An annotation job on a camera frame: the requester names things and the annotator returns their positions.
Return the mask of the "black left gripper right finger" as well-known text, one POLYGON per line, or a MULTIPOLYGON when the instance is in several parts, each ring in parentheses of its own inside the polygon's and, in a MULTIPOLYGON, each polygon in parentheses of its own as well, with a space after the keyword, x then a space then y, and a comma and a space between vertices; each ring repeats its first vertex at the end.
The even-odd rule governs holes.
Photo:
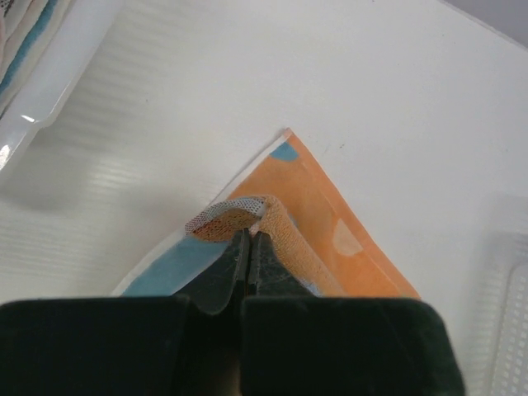
POLYGON ((312 295, 253 239, 243 300, 246 395, 462 395, 445 324, 406 298, 312 295))

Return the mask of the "orange polka dot towel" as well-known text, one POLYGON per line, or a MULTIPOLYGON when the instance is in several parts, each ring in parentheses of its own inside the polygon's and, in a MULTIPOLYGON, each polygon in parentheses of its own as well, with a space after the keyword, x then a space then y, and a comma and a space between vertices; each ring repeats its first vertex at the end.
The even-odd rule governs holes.
POLYGON ((170 295, 247 229, 319 296, 417 298, 292 130, 263 149, 199 214, 149 252, 116 295, 170 295))

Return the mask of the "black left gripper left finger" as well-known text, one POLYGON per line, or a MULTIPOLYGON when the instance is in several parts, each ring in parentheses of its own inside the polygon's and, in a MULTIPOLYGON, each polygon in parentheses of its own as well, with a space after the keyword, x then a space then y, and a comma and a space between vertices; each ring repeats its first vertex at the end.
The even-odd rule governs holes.
POLYGON ((249 232, 238 231, 167 297, 4 304, 2 394, 239 394, 238 311, 250 252, 249 232))

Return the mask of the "light blue orange towel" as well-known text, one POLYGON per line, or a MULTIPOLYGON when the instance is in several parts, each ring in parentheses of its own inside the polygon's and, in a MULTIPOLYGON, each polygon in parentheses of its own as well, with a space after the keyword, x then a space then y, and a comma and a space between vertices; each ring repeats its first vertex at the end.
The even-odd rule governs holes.
POLYGON ((70 4, 69 0, 1 2, 1 111, 31 75, 70 4))

